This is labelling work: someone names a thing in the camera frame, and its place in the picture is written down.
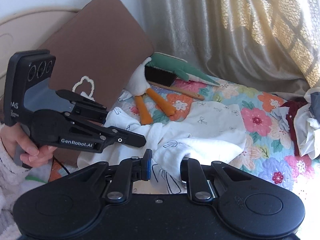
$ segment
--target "screw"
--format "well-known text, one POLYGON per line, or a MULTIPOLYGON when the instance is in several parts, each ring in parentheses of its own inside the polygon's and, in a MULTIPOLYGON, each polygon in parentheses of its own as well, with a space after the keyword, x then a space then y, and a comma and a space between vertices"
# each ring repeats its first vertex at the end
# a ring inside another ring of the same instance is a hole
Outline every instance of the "screw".
POLYGON ((108 199, 118 200, 123 197, 123 194, 119 191, 112 191, 112 192, 108 193, 107 197, 108 197, 108 199))
POLYGON ((211 194, 205 191, 199 191, 196 193, 196 198, 201 200, 206 200, 211 197, 211 194))

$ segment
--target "camera lens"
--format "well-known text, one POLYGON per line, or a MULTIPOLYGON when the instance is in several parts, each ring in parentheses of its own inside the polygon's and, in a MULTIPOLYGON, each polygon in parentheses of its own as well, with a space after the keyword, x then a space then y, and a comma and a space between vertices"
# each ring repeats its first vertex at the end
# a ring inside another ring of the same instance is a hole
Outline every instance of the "camera lens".
POLYGON ((39 68, 38 68, 38 72, 37 72, 37 78, 42 77, 44 70, 45 70, 45 61, 41 62, 39 68))
POLYGON ((34 76, 36 74, 36 65, 33 65, 30 70, 29 70, 29 73, 28 73, 28 81, 31 81, 34 76))
POLYGON ((45 69, 45 72, 48 73, 52 68, 52 60, 49 61, 49 63, 47 64, 47 68, 45 69))

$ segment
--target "bed brush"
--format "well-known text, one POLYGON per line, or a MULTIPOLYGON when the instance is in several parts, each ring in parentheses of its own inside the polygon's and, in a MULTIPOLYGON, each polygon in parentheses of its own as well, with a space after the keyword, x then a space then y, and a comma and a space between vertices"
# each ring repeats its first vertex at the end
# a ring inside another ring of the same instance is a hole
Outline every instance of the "bed brush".
POLYGON ((154 86, 157 86, 157 87, 160 87, 163 89, 167 89, 170 91, 178 92, 178 93, 184 94, 186 96, 189 96, 191 98, 195 98, 198 100, 204 100, 204 96, 202 96, 202 95, 196 94, 194 92, 190 92, 190 91, 182 89, 182 88, 172 86, 173 82, 177 78, 177 75, 172 72, 169 72, 169 71, 166 71, 163 69, 159 69, 159 68, 146 66, 145 67, 145 77, 146 77, 146 80, 151 85, 154 85, 154 86))

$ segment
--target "human hand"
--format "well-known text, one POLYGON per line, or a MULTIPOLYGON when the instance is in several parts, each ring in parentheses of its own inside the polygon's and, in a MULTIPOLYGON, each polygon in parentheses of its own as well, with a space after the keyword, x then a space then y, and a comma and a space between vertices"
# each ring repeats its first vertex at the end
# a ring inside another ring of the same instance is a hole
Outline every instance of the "human hand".
POLYGON ((4 126, 0 132, 2 143, 7 153, 13 158, 17 145, 26 152, 20 155, 20 159, 30 167, 40 167, 48 163, 56 149, 54 146, 42 146, 40 149, 30 140, 22 130, 19 123, 12 127, 4 126))

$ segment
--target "gold curtain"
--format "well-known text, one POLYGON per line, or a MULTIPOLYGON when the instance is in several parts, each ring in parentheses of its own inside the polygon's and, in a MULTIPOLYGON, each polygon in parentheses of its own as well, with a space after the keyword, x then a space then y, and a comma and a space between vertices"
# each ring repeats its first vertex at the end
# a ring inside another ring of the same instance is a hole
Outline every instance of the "gold curtain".
POLYGON ((320 86, 320 0, 141 0, 155 49, 264 91, 320 86))

